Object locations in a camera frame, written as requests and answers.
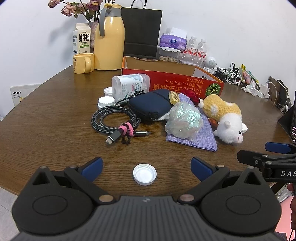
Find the red cardboard box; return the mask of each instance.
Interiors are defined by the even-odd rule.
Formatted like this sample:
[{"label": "red cardboard box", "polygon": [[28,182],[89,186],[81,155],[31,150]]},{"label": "red cardboard box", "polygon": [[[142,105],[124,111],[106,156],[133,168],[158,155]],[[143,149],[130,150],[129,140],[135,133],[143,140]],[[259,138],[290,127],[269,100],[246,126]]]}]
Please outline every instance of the red cardboard box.
[{"label": "red cardboard box", "polygon": [[168,89],[180,93],[182,89],[194,90],[199,98],[209,94],[221,95],[224,82],[203,69],[162,60],[124,57],[122,75],[147,74],[150,77],[150,89]]}]

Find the wooden table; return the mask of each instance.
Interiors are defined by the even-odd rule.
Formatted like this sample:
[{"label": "wooden table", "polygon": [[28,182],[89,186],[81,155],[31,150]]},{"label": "wooden table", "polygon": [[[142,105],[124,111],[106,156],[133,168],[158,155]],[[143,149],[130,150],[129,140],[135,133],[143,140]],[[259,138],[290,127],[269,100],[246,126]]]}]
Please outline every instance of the wooden table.
[{"label": "wooden table", "polygon": [[[281,112],[266,99],[254,97],[234,85],[225,84],[222,99],[235,102],[249,130],[238,146],[218,141],[216,152],[165,141],[165,123],[140,124],[138,130],[151,131],[149,137],[132,138],[108,146],[106,135],[91,127],[92,114],[111,77],[120,71],[73,74],[69,67],[42,84],[18,104],[0,123],[0,186],[18,194],[39,166],[62,170],[82,165],[100,156],[104,169],[95,184],[118,198],[120,195],[173,195],[177,198],[199,181],[191,173],[190,161],[198,156],[212,165],[224,164],[232,170],[245,166],[237,159],[240,149],[265,152],[267,141],[290,142],[277,123]],[[106,123],[120,125],[128,118],[114,114]],[[149,163],[157,179],[150,186],[133,180],[133,168]]]}]

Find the iridescent plastic bag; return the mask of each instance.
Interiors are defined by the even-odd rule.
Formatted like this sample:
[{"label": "iridescent plastic bag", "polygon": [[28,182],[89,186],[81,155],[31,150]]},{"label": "iridescent plastic bag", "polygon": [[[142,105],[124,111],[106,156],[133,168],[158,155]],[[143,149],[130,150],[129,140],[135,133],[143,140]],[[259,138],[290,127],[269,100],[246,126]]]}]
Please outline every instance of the iridescent plastic bag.
[{"label": "iridescent plastic bag", "polygon": [[203,126],[200,111],[186,101],[178,102],[170,110],[170,118],[165,131],[181,139],[195,140],[197,132]]}]

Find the milk carton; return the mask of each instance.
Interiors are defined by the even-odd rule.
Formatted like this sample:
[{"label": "milk carton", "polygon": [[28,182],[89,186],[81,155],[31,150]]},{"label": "milk carton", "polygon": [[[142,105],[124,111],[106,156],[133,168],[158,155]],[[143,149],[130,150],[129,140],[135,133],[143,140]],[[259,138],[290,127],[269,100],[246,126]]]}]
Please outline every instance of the milk carton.
[{"label": "milk carton", "polygon": [[91,28],[87,23],[77,23],[73,31],[73,55],[91,52]]}]

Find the small yellow box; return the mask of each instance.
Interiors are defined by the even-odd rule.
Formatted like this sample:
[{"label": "small yellow box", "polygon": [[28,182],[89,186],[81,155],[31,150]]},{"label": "small yellow box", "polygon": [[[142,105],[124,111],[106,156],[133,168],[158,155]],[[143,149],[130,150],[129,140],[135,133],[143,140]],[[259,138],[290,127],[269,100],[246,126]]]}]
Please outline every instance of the small yellow box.
[{"label": "small yellow box", "polygon": [[170,103],[173,105],[180,102],[179,95],[174,91],[171,91],[170,93],[168,93],[168,97],[170,98]]}]

